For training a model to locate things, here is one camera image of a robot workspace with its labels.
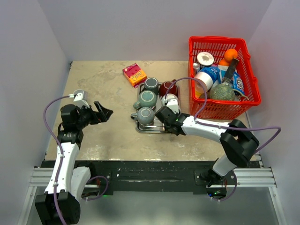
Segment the grey blue mug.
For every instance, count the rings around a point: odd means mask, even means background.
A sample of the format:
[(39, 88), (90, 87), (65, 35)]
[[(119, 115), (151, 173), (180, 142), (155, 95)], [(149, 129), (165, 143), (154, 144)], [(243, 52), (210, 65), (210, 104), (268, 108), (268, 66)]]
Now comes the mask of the grey blue mug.
[(73, 95), (77, 99), (81, 99), (81, 100), (85, 100), (85, 101), (87, 101), (87, 99), (88, 99), (88, 93), (81, 89), (75, 90)]

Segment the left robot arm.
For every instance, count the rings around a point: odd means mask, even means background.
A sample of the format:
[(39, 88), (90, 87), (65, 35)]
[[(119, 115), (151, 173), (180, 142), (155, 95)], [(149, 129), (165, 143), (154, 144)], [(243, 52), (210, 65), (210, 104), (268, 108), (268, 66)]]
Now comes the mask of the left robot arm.
[(86, 184), (97, 179), (97, 172), (89, 167), (75, 168), (75, 160), (83, 140), (83, 129), (88, 125), (107, 122), (113, 110), (94, 102), (96, 111), (87, 103), (74, 103), (60, 109), (62, 122), (58, 134), (57, 157), (52, 176), (42, 195), (37, 195), (35, 206), (44, 225), (75, 225), (79, 222), (80, 199)]

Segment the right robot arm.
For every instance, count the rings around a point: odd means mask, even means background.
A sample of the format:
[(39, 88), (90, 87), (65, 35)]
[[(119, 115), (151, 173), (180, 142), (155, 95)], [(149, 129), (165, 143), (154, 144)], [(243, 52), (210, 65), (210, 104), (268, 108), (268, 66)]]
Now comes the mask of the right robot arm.
[(246, 167), (259, 146), (258, 139), (237, 119), (230, 123), (196, 119), (186, 113), (174, 113), (166, 106), (160, 108), (155, 116), (169, 133), (199, 136), (222, 145), (225, 154), (200, 175), (208, 186), (220, 184), (236, 167)]

